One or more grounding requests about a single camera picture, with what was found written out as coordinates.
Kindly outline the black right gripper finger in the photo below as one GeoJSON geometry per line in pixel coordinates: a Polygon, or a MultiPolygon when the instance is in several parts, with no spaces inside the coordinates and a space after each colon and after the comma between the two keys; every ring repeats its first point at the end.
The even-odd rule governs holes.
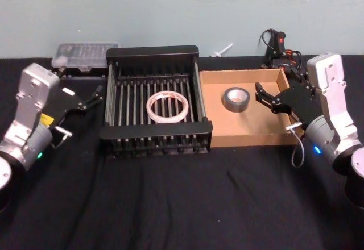
{"type": "Polygon", "coordinates": [[[271,111],[276,111],[277,97],[265,91],[260,82],[255,83],[255,100],[268,107],[271,111]]]}
{"type": "Polygon", "coordinates": [[[307,89],[310,88],[310,82],[309,82],[307,72],[302,73],[293,67],[293,68],[291,68],[291,71],[290,71],[290,77],[292,80],[297,81],[301,86],[303,86],[307,89]]]}

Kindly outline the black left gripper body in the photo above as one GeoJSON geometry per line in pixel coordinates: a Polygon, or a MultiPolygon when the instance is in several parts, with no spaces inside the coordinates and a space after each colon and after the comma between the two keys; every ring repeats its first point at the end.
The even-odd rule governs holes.
{"type": "Polygon", "coordinates": [[[85,116],[88,107],[74,91],[66,87],[60,87],[56,95],[50,99],[46,107],[42,110],[41,123],[51,132],[56,126],[60,126],[63,121],[73,115],[85,116]]]}

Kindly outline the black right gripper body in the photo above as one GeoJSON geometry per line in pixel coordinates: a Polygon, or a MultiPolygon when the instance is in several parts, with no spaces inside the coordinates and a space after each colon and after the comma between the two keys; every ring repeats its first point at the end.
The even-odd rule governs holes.
{"type": "Polygon", "coordinates": [[[321,106],[311,96],[311,90],[303,86],[294,86],[276,95],[272,100],[271,111],[288,114],[304,126],[323,115],[321,106]]]}

